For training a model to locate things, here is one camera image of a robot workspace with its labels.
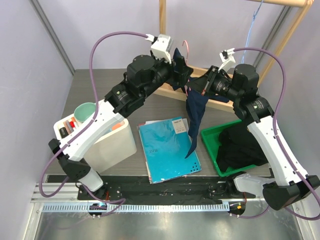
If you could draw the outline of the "pink hanger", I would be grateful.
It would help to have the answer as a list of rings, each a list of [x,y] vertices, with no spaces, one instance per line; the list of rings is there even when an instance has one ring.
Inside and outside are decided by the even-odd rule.
[[[187,42],[186,40],[184,40],[184,41],[182,42],[182,46],[185,46],[185,47],[186,47],[185,63],[188,64],[188,58],[189,58],[189,52],[190,52],[190,50],[189,50],[189,44],[188,44],[188,42]],[[184,90],[185,90],[186,96],[188,97],[188,93],[189,93],[189,90],[190,90],[190,89],[185,85],[185,86],[184,86]]]

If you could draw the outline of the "navy blue t shirt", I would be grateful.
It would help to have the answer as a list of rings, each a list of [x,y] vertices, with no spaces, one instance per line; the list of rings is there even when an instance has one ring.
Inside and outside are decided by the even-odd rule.
[[[181,89],[184,94],[185,87],[173,87],[174,90]],[[188,96],[186,97],[186,111],[190,120],[190,126],[188,129],[188,135],[191,138],[191,146],[185,156],[187,159],[197,147],[197,137],[199,134],[199,128],[203,116],[206,110],[206,104],[208,100],[215,100],[222,103],[228,103],[229,100],[226,97],[219,95],[202,96],[200,93],[189,89]]]

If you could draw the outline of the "black flower print t shirt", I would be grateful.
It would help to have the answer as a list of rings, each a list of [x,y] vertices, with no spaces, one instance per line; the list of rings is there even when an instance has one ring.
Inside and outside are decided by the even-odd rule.
[[[255,137],[243,122],[225,128],[218,137],[220,146],[216,162],[222,172],[251,165],[262,166],[268,160]]]

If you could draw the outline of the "light blue hanger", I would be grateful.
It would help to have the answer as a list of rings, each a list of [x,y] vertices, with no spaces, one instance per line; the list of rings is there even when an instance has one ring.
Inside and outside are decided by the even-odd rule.
[[[264,3],[264,0],[261,0],[260,3],[259,3],[258,8],[253,12],[252,21],[251,21],[251,24],[250,24],[250,27],[249,27],[249,30],[248,30],[248,33],[247,33],[247,37],[246,37],[245,48],[249,47],[250,40],[251,40],[252,29],[253,29],[253,26],[255,24],[256,17],[259,14],[259,11],[260,11],[263,3]]]

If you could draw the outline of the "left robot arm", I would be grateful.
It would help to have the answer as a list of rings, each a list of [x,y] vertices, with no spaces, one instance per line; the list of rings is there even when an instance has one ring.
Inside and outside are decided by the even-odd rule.
[[[138,55],[127,66],[124,79],[96,104],[95,112],[67,137],[53,138],[49,147],[66,175],[86,186],[93,198],[100,200],[107,192],[100,175],[84,159],[85,153],[115,124],[122,122],[144,105],[146,98],[164,83],[184,86],[193,69],[179,50],[171,61],[152,55]]]

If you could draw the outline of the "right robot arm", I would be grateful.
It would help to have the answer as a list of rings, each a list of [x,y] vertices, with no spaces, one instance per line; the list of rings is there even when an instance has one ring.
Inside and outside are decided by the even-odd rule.
[[[232,77],[216,66],[186,85],[203,96],[218,94],[233,102],[235,115],[256,139],[274,177],[240,174],[226,184],[233,198],[243,192],[263,197],[273,210],[281,210],[305,199],[320,185],[316,175],[309,175],[286,143],[269,102],[258,95],[259,75],[250,64],[239,64]]]

